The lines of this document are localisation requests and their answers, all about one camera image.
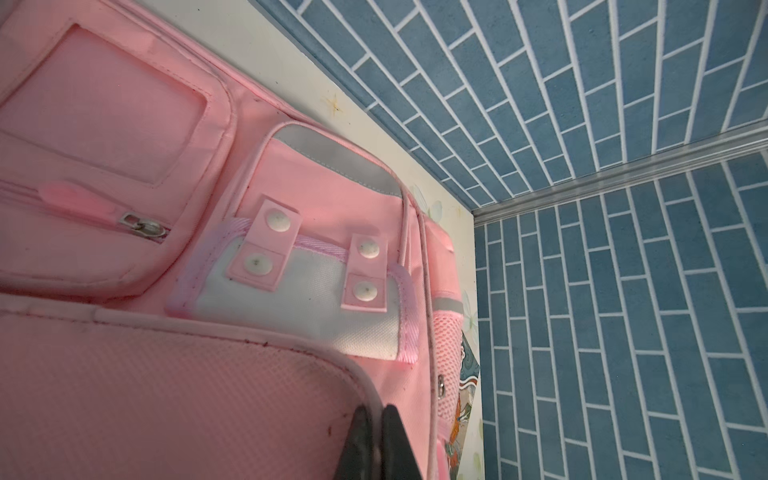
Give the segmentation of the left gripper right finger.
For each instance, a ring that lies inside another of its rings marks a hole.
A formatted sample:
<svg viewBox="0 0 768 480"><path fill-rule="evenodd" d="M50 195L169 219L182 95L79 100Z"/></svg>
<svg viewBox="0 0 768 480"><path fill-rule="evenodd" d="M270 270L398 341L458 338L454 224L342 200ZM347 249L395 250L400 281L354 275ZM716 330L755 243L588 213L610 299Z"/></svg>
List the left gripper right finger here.
<svg viewBox="0 0 768 480"><path fill-rule="evenodd" d="M384 480L421 480L415 455L400 414L387 405L381 418L381 478Z"/></svg>

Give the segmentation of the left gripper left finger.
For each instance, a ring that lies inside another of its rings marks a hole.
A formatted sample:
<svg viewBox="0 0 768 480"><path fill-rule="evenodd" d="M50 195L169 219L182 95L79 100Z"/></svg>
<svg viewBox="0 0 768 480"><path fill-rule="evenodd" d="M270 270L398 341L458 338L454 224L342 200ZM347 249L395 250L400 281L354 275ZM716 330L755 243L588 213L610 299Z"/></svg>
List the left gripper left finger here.
<svg viewBox="0 0 768 480"><path fill-rule="evenodd" d="M374 470L373 423L370 412L359 406L354 411L334 473L334 480L371 480Z"/></svg>

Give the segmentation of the colourful picture book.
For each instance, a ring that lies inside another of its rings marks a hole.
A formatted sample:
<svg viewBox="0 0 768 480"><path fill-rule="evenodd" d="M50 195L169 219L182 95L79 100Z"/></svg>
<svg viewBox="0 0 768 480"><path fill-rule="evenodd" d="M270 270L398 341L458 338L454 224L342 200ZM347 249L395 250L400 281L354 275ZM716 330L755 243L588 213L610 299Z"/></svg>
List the colourful picture book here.
<svg viewBox="0 0 768 480"><path fill-rule="evenodd" d="M459 476L459 466L469 420L472 413L474 396L480 377L479 362L469 344L466 335L462 334L461 364L458 380L458 400L456 403L454 422L449 441L445 446L451 479Z"/></svg>

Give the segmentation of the pink student backpack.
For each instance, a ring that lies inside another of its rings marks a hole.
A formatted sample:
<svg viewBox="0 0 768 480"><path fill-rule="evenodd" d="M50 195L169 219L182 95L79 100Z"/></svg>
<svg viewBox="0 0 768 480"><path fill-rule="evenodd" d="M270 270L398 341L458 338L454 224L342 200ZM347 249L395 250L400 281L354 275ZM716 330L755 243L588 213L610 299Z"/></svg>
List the pink student backpack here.
<svg viewBox="0 0 768 480"><path fill-rule="evenodd" d="M1 475L333 479L354 411L446 479L448 234L133 1L1 5Z"/></svg>

